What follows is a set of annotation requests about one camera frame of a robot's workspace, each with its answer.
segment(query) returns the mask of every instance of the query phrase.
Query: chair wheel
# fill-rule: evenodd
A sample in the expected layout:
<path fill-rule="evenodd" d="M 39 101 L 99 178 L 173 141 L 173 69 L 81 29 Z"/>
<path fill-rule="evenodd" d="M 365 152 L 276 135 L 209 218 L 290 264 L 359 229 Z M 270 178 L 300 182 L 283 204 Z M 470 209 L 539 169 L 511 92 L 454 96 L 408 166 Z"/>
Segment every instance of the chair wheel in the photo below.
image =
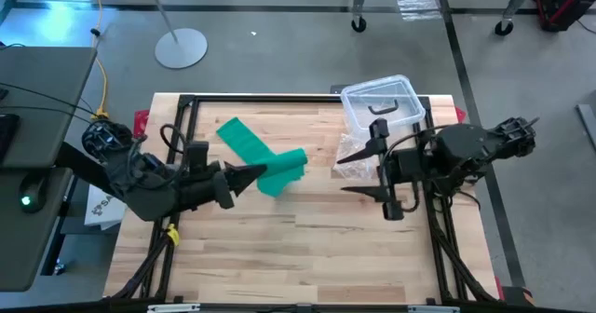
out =
<path fill-rule="evenodd" d="M 362 33 L 366 30 L 366 21 L 363 18 L 360 18 L 357 26 L 356 23 L 352 20 L 352 29 L 354 29 L 354 31 L 357 33 Z"/>
<path fill-rule="evenodd" d="M 512 21 L 507 22 L 507 27 L 505 27 L 505 30 L 503 30 L 501 22 L 498 22 L 496 24 L 496 26 L 494 27 L 494 33 L 498 34 L 500 36 L 506 36 L 508 34 L 511 34 L 512 31 L 513 31 L 513 22 Z"/>

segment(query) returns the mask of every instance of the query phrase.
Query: wooden table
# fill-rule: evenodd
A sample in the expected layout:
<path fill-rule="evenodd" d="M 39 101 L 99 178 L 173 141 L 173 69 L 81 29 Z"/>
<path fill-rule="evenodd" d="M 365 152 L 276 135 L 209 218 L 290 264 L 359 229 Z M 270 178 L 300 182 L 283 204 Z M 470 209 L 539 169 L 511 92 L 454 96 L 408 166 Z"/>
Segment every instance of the wooden table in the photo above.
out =
<path fill-rule="evenodd" d="M 173 122 L 178 98 L 179 94 L 157 93 L 146 129 L 149 139 L 143 151 L 164 161 L 168 149 L 158 129 Z M 429 99 L 435 125 L 457 122 L 451 96 Z M 287 186 L 278 199 L 261 194 L 253 184 L 231 210 L 211 203 L 184 212 L 169 298 L 183 295 L 189 303 L 236 304 L 423 304 L 428 297 L 439 300 L 424 202 L 403 221 L 388 222 L 380 204 L 340 190 L 351 184 L 378 184 L 349 182 L 332 170 L 340 135 L 345 132 L 341 103 L 202 102 L 196 139 L 210 142 L 210 159 L 242 164 L 215 133 L 234 116 L 276 153 L 303 147 L 308 155 L 306 175 Z M 406 129 L 401 135 L 410 132 Z M 401 135 L 392 135 L 390 141 Z M 410 184 L 399 185 L 397 194 L 407 199 L 405 206 L 413 204 Z M 485 289 L 497 296 L 477 205 L 457 195 L 452 212 L 463 261 Z M 105 295 L 117 292 L 140 265 L 152 225 L 126 212 Z M 455 293 L 453 269 L 445 260 Z M 153 291 L 161 272 L 161 263 L 157 265 Z"/>

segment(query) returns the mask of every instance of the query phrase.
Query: yellow cable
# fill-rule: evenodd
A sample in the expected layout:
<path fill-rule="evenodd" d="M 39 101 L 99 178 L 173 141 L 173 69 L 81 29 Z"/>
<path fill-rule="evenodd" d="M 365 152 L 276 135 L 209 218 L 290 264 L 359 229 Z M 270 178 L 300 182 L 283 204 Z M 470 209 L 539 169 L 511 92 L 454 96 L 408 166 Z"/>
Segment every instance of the yellow cable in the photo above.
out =
<path fill-rule="evenodd" d="M 102 5 L 102 0 L 97 0 L 97 3 L 100 5 L 100 16 L 97 18 L 97 24 L 95 25 L 95 29 L 97 31 L 99 31 L 101 29 L 101 27 L 102 27 L 103 5 Z M 97 48 L 95 34 L 93 35 L 93 38 L 91 40 L 91 46 L 94 47 L 94 48 Z M 103 65 L 102 65 L 102 62 L 100 61 L 100 59 L 96 57 L 95 58 L 95 61 L 100 66 L 100 70 L 102 70 L 102 75 L 103 75 L 103 94 L 102 94 L 102 103 L 100 103 L 99 108 L 95 112 L 95 116 L 92 116 L 91 118 L 93 118 L 93 119 L 110 118 L 108 112 L 105 111 L 105 100 L 106 100 L 106 98 L 108 96 L 108 75 L 107 75 L 107 73 L 105 73 L 105 69 L 103 68 Z"/>

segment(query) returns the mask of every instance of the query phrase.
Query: green towel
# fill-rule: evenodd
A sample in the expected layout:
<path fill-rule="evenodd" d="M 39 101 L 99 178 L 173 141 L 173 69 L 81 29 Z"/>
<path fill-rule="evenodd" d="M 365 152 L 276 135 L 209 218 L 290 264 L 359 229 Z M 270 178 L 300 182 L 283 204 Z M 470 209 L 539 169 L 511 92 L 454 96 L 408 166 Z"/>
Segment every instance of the green towel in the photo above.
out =
<path fill-rule="evenodd" d="M 221 126 L 217 134 L 247 164 L 267 166 L 267 171 L 257 179 L 257 187 L 268 196 L 278 197 L 287 184 L 305 175 L 308 159 L 304 149 L 276 155 L 237 117 Z"/>

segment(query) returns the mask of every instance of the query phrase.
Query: clear plastic container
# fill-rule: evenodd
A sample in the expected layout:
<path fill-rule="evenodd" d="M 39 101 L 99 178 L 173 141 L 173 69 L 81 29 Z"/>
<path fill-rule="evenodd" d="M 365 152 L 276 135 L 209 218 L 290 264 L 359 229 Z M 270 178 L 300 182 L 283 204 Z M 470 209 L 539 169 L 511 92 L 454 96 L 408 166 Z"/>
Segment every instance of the clear plastic container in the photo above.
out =
<path fill-rule="evenodd" d="M 370 138 L 369 126 L 379 117 L 387 121 L 391 133 L 419 122 L 426 113 L 410 80 L 403 75 L 348 86 L 341 98 L 350 134 L 361 140 Z"/>

